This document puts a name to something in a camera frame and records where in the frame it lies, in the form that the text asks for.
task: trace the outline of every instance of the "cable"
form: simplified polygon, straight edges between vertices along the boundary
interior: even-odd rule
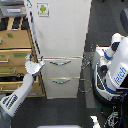
[[[125,98],[125,96],[127,95],[127,93],[128,93],[128,90],[126,90],[126,91],[124,92],[124,96],[123,96],[122,101],[121,101],[121,114],[120,114],[120,122],[119,122],[118,128],[120,128],[120,125],[121,125],[123,101],[124,101],[124,98]]]
[[[32,7],[32,3],[30,0],[27,0],[27,6],[29,6],[30,8]]]
[[[84,64],[82,64],[82,67],[81,67],[81,69],[83,70],[83,69],[85,69],[86,67],[89,67],[89,66],[91,66],[92,64],[91,64],[91,61],[92,61],[92,58],[94,57],[94,48],[96,48],[96,47],[99,47],[97,44],[94,44],[94,43],[92,43],[92,45],[91,45],[91,52],[84,52],[83,53],[83,61],[85,61],[85,63]],[[86,79],[80,79],[80,80],[84,80],[84,81],[87,81],[87,82],[89,82],[90,83],[90,88],[87,90],[87,91],[83,91],[81,88],[80,88],[80,85],[79,85],[79,90],[82,92],[82,93],[87,93],[87,92],[89,92],[91,89],[92,89],[92,83],[91,83],[91,81],[89,81],[89,80],[86,80]]]
[[[109,127],[114,128],[114,126],[118,123],[118,112],[115,112],[114,109],[115,109],[115,106],[113,106],[113,111],[111,115],[107,118],[104,124],[104,128],[106,128],[107,124],[109,125]]]

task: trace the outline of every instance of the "freezer drawer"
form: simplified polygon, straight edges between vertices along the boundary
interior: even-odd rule
[[[31,48],[27,30],[0,31],[0,49]]]
[[[24,66],[25,57],[31,52],[31,49],[0,50],[0,66]]]
[[[79,78],[43,79],[47,99],[76,98]]]
[[[80,76],[82,58],[44,59],[43,78]]]
[[[16,76],[16,75],[25,75],[26,69],[25,66],[10,66],[10,67],[3,67],[0,66],[0,77],[2,76]]]

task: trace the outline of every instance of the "white robot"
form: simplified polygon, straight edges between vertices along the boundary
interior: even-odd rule
[[[92,69],[95,94],[105,103],[117,103],[128,89],[128,37],[116,33],[110,47],[96,47]]]
[[[20,105],[31,91],[34,77],[39,74],[45,65],[42,58],[40,63],[34,63],[31,61],[31,57],[32,54],[26,56],[25,68],[28,74],[24,76],[22,86],[11,95],[3,97],[0,101],[0,128],[11,127],[11,117],[14,117]]]

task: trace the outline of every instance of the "label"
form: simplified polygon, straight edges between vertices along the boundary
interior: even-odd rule
[[[49,5],[48,3],[37,3],[37,10],[39,16],[49,16]]]
[[[115,83],[120,86],[125,78],[125,76],[127,75],[127,70],[123,67],[120,66],[118,69],[118,72],[114,75],[114,81]]]
[[[7,9],[8,13],[20,13],[20,9]]]
[[[1,57],[6,57],[5,55],[0,55]]]
[[[26,14],[26,9],[25,7],[20,8],[20,14]]]
[[[8,38],[13,38],[12,33],[7,33]]]
[[[13,53],[14,58],[25,58],[27,53]]]
[[[12,67],[9,67],[9,69],[13,69]]]

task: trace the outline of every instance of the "robot body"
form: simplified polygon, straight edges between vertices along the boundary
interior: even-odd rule
[[[110,47],[97,47],[92,63],[94,92],[107,102],[118,102],[128,74],[128,38],[116,33]]]

